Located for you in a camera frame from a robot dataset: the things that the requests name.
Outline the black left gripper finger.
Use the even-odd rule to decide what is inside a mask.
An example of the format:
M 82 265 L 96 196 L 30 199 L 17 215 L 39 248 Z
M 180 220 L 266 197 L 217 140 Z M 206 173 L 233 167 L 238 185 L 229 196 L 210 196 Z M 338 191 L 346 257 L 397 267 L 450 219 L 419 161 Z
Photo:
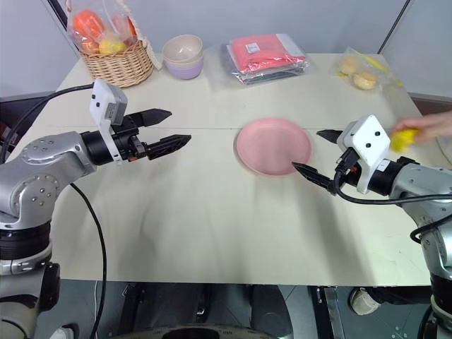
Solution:
M 183 148 L 191 140 L 191 135 L 175 134 L 160 139 L 156 143 L 146 144 L 145 155 L 149 160 L 164 157 Z
M 170 116 L 172 113 L 165 109 L 147 109 L 136 113 L 136 125 L 138 127 L 154 126 Z

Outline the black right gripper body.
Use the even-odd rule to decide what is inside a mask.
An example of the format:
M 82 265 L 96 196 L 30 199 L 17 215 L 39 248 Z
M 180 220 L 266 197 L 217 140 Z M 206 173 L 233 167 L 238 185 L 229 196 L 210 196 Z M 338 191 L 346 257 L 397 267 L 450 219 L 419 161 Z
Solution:
M 362 173 L 358 160 L 358 153 L 351 147 L 347 148 L 340 156 L 332 179 L 330 189 L 332 194 L 338 194 L 344 184 L 349 184 L 353 187 L 357 186 Z

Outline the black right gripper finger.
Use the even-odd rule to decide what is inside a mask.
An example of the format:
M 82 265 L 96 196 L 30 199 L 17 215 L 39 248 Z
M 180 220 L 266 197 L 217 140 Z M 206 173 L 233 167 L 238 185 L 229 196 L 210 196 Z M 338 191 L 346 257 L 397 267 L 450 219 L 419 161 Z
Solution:
M 333 180 L 319 173 L 317 169 L 298 162 L 292 162 L 292 166 L 309 182 L 320 186 L 329 193 L 335 192 Z
M 322 137 L 330 143 L 337 143 L 340 135 L 343 133 L 341 130 L 324 129 L 316 132 L 317 136 Z

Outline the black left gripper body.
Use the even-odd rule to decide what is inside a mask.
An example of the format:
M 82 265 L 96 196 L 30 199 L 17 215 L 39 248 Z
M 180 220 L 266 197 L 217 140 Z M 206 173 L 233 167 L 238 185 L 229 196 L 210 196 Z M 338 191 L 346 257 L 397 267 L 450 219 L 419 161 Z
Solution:
M 128 114 L 120 125 L 112 126 L 112 137 L 122 160 L 133 162 L 146 156 L 146 144 L 138 139 L 139 129 L 144 126 L 142 114 Z

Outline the person's bare hand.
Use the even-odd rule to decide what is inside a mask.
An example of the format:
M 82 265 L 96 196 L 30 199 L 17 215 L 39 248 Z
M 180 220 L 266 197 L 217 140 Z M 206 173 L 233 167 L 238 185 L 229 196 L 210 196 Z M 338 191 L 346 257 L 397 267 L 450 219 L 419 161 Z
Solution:
M 438 126 L 440 123 L 441 120 L 434 116 L 401 119 L 392 128 L 391 135 L 411 131 L 410 140 L 413 143 L 423 143 L 438 135 Z

